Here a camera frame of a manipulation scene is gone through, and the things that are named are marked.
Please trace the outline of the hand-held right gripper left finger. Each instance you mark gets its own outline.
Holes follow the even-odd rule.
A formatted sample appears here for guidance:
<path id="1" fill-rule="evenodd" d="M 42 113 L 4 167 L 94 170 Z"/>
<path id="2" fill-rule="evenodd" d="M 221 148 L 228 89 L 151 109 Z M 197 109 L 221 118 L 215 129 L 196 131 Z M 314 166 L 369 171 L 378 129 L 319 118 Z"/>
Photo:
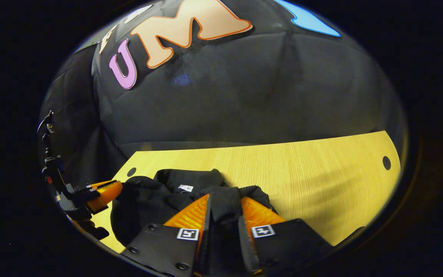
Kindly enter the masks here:
<path id="1" fill-rule="evenodd" d="M 209 194 L 163 224 L 150 223 L 121 256 L 159 277 L 202 277 L 210 226 Z"/>

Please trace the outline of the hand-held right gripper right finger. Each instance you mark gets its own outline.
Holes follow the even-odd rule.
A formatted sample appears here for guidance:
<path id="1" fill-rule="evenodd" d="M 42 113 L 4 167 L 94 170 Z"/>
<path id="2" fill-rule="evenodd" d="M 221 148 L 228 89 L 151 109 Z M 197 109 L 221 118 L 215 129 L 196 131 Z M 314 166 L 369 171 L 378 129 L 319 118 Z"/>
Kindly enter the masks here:
<path id="1" fill-rule="evenodd" d="M 238 220 L 241 255 L 252 275 L 282 276 L 316 262 L 333 246 L 302 219 L 285 220 L 249 197 Z"/>

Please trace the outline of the black buttoned garment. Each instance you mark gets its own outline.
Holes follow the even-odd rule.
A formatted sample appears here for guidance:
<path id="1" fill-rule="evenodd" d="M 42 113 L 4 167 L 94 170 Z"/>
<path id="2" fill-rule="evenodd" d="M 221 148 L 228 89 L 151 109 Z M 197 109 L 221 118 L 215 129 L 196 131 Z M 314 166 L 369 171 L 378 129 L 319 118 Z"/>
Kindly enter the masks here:
<path id="1" fill-rule="evenodd" d="M 113 200 L 111 226 L 114 235 L 127 246 L 150 223 L 165 223 L 206 194 L 210 195 L 211 208 L 203 277 L 246 277 L 238 230 L 241 199 L 249 197 L 273 212 L 275 209 L 260 187 L 229 187 L 216 169 L 163 169 L 153 179 L 131 177 Z"/>

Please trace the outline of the black backdrop cloth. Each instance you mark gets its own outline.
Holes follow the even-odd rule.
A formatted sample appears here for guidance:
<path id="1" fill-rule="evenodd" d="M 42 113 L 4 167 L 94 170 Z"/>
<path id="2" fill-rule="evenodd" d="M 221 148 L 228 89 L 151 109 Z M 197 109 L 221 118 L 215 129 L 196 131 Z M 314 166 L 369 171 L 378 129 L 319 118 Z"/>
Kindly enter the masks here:
<path id="1" fill-rule="evenodd" d="M 141 150 L 277 144 L 385 131 L 406 118 L 389 77 L 349 31 L 283 0 L 159 0 L 63 62 L 54 115 L 65 180 L 111 179 Z"/>

